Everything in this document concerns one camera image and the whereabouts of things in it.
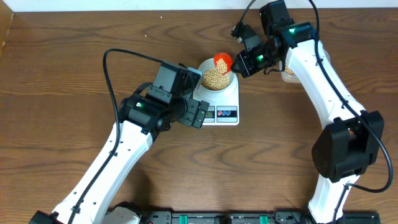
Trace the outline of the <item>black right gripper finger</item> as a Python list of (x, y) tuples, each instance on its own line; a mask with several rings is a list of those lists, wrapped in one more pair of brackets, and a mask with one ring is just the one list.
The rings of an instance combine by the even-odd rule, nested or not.
[(247, 69), (244, 68), (244, 67), (240, 67), (239, 65), (235, 65), (232, 68), (232, 71), (234, 73), (239, 73), (243, 78), (247, 78), (249, 76), (249, 73), (248, 73)]
[(236, 58), (233, 61), (233, 64), (231, 66), (232, 71), (245, 71), (246, 66), (244, 62), (244, 54), (241, 52), (237, 54)]

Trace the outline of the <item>red plastic measuring scoop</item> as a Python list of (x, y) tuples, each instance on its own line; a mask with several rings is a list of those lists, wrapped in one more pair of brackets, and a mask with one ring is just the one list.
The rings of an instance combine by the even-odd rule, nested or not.
[(215, 56), (213, 57), (213, 61), (214, 61), (215, 67), (216, 67), (216, 61), (221, 59), (221, 58), (228, 64), (228, 72), (230, 72), (231, 71), (231, 66), (233, 64), (233, 59), (227, 53), (221, 52), (221, 53), (215, 54)]

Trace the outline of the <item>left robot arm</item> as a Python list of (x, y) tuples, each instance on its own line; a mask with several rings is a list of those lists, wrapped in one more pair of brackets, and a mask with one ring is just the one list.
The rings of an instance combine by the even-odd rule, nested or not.
[(191, 95), (138, 93), (122, 101), (106, 144), (71, 193), (52, 213), (37, 211), (31, 223), (139, 223), (141, 214), (109, 205), (137, 161), (173, 122), (200, 128), (209, 104)]

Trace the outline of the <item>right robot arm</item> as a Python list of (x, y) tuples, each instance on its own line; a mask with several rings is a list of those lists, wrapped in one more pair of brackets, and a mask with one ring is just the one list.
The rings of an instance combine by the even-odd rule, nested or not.
[(266, 41), (243, 20), (231, 35), (244, 44), (231, 69), (247, 78), (257, 72), (291, 71), (314, 105), (322, 132), (312, 147), (319, 178), (308, 203), (313, 223), (335, 223), (343, 216), (348, 192), (383, 149), (384, 120), (368, 112), (350, 94), (328, 60), (319, 26), (296, 23), (283, 1), (263, 6), (260, 18)]

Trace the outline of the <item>soybeans in red scoop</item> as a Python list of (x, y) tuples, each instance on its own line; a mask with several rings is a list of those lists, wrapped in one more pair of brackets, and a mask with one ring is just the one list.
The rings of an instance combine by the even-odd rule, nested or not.
[(216, 70), (218, 73), (225, 75), (228, 72), (228, 64), (221, 58), (216, 61)]

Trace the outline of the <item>soybeans in grey bowl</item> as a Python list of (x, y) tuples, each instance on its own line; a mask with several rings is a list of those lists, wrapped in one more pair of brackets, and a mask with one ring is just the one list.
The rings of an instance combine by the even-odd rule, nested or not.
[(208, 90), (223, 90), (229, 85), (229, 76), (221, 69), (210, 68), (203, 74), (203, 81), (201, 84)]

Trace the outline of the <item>light grey bowl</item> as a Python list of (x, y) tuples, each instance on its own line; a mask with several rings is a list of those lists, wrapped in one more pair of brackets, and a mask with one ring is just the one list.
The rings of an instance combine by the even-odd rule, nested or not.
[[(199, 69), (199, 71), (201, 71), (204, 74), (210, 68), (216, 68), (215, 65), (214, 65), (213, 58), (209, 58), (209, 59), (205, 60), (199, 66), (198, 69)], [(228, 87), (223, 89), (223, 90), (218, 90), (218, 91), (231, 90), (235, 86), (235, 84), (236, 84), (236, 75), (232, 71), (228, 72), (227, 75), (229, 76), (229, 85), (228, 85)]]

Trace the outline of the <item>white digital kitchen scale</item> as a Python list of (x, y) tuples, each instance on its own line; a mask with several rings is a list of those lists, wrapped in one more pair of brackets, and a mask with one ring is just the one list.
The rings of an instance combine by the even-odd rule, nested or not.
[(198, 90), (194, 91), (193, 98), (198, 101), (207, 101), (210, 104), (203, 122), (204, 126), (236, 126), (239, 124), (237, 76), (236, 84), (231, 90), (210, 91), (200, 86)]

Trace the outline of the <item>pile of soybeans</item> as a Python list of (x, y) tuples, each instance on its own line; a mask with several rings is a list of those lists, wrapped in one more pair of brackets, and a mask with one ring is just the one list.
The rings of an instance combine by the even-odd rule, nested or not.
[(291, 69), (288, 66), (285, 67), (285, 72), (289, 75), (295, 75), (295, 73), (291, 71)]

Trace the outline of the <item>clear plastic container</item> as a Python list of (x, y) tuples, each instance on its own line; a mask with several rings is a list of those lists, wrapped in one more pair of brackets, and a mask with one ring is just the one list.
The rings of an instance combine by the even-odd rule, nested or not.
[[(324, 50), (323, 53), (325, 54), (327, 60), (329, 62), (331, 62), (329, 53), (326, 50)], [(282, 68), (282, 66), (283, 66), (282, 62), (279, 62), (280, 69)], [(287, 83), (301, 84), (299, 78), (296, 75), (289, 75), (285, 72), (285, 70), (283, 72), (281, 72), (280, 74), (281, 74), (282, 80)]]

